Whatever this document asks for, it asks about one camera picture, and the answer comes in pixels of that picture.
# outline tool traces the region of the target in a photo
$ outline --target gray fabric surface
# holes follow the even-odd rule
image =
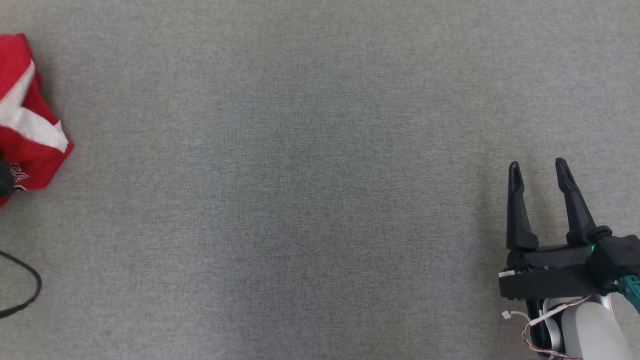
[[[638,1],[48,1],[27,34],[76,149],[0,209],[42,296],[3,359],[534,359],[499,297],[511,161],[640,233]],[[0,262],[0,305],[31,279]],[[614,307],[640,352],[640,316]]]

